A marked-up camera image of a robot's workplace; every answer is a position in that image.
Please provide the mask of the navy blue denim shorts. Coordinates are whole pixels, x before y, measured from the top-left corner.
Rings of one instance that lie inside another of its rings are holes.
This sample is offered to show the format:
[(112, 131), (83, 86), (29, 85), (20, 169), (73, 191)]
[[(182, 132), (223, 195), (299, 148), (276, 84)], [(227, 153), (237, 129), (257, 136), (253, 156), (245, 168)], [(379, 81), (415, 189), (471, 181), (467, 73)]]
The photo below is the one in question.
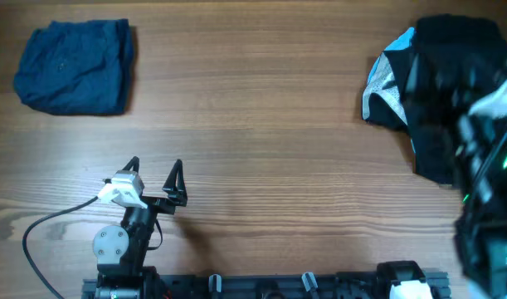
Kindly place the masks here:
[(121, 115), (133, 62), (125, 18), (51, 22), (28, 39), (13, 88), (21, 103), (50, 115)]

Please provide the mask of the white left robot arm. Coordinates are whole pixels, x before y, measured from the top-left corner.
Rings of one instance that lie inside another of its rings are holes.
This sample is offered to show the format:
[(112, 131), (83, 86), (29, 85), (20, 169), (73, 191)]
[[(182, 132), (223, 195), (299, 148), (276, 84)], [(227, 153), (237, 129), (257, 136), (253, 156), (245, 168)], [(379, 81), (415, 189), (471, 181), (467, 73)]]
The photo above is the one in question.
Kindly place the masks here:
[(177, 207), (185, 207), (188, 193), (183, 178), (183, 162), (174, 163), (163, 184), (165, 197), (144, 195), (139, 176), (139, 158), (134, 156), (121, 170), (105, 180), (97, 198), (125, 208), (119, 225), (102, 228), (94, 237), (92, 248), (97, 259), (98, 275), (85, 281), (83, 298), (93, 299), (158, 299), (172, 295), (153, 266), (144, 260), (151, 246), (152, 234), (161, 232), (160, 214), (173, 215)]

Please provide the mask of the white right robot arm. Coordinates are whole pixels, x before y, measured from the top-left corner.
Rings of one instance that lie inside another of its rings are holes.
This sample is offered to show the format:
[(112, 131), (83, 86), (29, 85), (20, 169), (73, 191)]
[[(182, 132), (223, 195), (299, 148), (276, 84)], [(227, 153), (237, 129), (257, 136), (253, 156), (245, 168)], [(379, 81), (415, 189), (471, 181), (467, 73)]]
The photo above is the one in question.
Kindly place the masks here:
[(383, 53), (379, 95), (407, 133), (416, 172), (461, 194), (454, 245), (484, 298), (507, 298), (507, 51)]

